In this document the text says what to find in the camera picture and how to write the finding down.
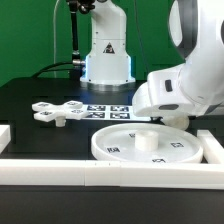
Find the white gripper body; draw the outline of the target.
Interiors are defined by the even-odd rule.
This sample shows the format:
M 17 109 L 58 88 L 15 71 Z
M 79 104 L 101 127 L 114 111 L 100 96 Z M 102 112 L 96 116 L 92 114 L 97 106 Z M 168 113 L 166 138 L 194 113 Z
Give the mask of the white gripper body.
M 138 117 L 198 116 L 199 107 L 189 101 L 176 86 L 167 91 L 164 84 L 142 84 L 132 98 L 133 112 Z

